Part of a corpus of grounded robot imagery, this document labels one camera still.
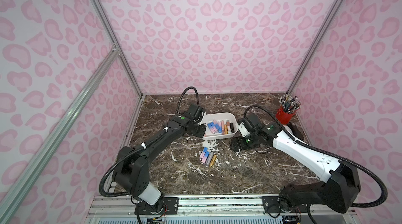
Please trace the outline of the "black lipstick tube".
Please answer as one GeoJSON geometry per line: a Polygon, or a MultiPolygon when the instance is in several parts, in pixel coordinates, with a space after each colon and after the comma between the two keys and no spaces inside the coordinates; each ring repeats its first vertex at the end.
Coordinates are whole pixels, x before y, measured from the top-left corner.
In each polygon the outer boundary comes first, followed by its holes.
{"type": "Polygon", "coordinates": [[[235,133],[234,124],[231,122],[229,125],[230,125],[231,133],[234,134],[235,133]]]}

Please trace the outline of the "gold glitter lipstick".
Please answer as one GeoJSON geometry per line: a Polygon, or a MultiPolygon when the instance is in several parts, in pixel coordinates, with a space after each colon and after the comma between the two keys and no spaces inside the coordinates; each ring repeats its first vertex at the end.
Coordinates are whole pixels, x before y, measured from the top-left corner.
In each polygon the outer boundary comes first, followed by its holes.
{"type": "Polygon", "coordinates": [[[217,158],[217,155],[215,154],[215,155],[213,156],[213,158],[212,158],[210,164],[209,164],[210,167],[212,167],[212,166],[214,165],[214,163],[215,163],[215,161],[216,161],[216,158],[217,158]]]}

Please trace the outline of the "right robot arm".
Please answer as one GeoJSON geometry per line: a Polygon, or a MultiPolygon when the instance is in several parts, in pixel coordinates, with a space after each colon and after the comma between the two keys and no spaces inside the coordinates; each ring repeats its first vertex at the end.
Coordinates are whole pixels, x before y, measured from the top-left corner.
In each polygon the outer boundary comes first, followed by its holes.
{"type": "Polygon", "coordinates": [[[266,108],[255,105],[248,107],[237,121],[239,137],[232,138],[231,150],[255,149],[260,145],[275,148],[310,169],[319,182],[285,186],[278,195],[274,207],[288,212],[300,205],[325,205],[335,212],[344,214],[350,207],[372,208],[382,205],[388,197],[384,182],[372,171],[350,159],[306,144],[295,135],[295,130],[286,128],[266,108]],[[253,108],[266,112],[273,122],[265,125],[253,108]],[[361,191],[358,172],[370,176],[381,190],[380,197],[368,203],[356,203],[361,191]]]}

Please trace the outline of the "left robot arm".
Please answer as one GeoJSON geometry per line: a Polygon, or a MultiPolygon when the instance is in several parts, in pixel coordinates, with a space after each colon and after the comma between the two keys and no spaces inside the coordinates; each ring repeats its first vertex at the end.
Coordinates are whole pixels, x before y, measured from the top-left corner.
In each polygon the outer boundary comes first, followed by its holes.
{"type": "Polygon", "coordinates": [[[149,165],[172,142],[188,135],[203,138],[206,126],[201,124],[206,109],[200,106],[198,91],[195,87],[186,88],[179,98],[175,114],[145,142],[133,148],[120,149],[117,161],[105,172],[98,190],[101,196],[113,198],[130,196],[159,213],[163,207],[164,194],[150,182],[149,165]],[[196,104],[180,112],[181,101],[187,91],[193,90],[196,104]]]}

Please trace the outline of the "white plastic storage box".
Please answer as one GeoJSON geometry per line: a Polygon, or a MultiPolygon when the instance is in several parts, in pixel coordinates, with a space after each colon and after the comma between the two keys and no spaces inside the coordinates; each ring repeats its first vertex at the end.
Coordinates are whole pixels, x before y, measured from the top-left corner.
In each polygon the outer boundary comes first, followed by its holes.
{"type": "Polygon", "coordinates": [[[232,138],[238,132],[238,124],[232,113],[206,114],[201,125],[206,126],[204,140],[232,138]]]}

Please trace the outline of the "black stapler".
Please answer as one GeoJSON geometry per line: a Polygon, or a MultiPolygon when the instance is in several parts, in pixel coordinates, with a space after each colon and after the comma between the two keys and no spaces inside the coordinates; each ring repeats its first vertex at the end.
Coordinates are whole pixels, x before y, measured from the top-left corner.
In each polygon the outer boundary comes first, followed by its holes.
{"type": "Polygon", "coordinates": [[[288,123],[287,126],[291,129],[291,131],[295,137],[297,137],[300,141],[304,141],[305,138],[304,138],[302,132],[298,129],[298,127],[295,124],[290,122],[290,123],[288,123]]]}

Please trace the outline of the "bundle of pencils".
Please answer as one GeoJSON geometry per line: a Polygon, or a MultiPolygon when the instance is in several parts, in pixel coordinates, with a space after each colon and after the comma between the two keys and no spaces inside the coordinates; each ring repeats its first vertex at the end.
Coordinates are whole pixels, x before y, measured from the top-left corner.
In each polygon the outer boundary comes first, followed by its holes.
{"type": "Polygon", "coordinates": [[[280,97],[280,109],[287,114],[294,114],[301,107],[301,102],[297,96],[285,94],[280,97]]]}

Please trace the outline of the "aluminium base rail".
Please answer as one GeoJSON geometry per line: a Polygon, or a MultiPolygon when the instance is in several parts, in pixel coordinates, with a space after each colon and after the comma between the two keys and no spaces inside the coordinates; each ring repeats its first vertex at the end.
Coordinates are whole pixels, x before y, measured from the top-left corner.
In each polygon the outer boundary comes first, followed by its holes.
{"type": "MultiPolygon", "coordinates": [[[[279,212],[275,194],[169,195],[168,209],[154,215],[155,224],[358,224],[354,209],[339,214],[329,207],[301,205],[279,212]]],[[[97,196],[84,221],[86,224],[150,224],[152,216],[137,216],[129,197],[97,196]]]]}

